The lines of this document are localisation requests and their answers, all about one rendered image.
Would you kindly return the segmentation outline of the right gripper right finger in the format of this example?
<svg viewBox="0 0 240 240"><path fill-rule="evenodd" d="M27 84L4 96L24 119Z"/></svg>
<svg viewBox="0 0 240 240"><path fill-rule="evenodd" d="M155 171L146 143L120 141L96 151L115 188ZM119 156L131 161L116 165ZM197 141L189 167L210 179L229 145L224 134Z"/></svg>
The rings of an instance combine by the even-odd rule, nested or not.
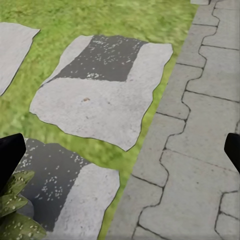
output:
<svg viewBox="0 0 240 240"><path fill-rule="evenodd" d="M240 173L240 135L230 132L227 135L224 151Z"/></svg>

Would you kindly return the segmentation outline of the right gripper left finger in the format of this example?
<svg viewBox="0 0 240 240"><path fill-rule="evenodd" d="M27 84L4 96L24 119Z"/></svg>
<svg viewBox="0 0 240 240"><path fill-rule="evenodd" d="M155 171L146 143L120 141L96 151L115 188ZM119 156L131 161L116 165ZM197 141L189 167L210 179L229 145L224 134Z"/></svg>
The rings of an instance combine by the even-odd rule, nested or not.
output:
<svg viewBox="0 0 240 240"><path fill-rule="evenodd" d="M0 138L0 193L25 153L26 144L21 133Z"/></svg>

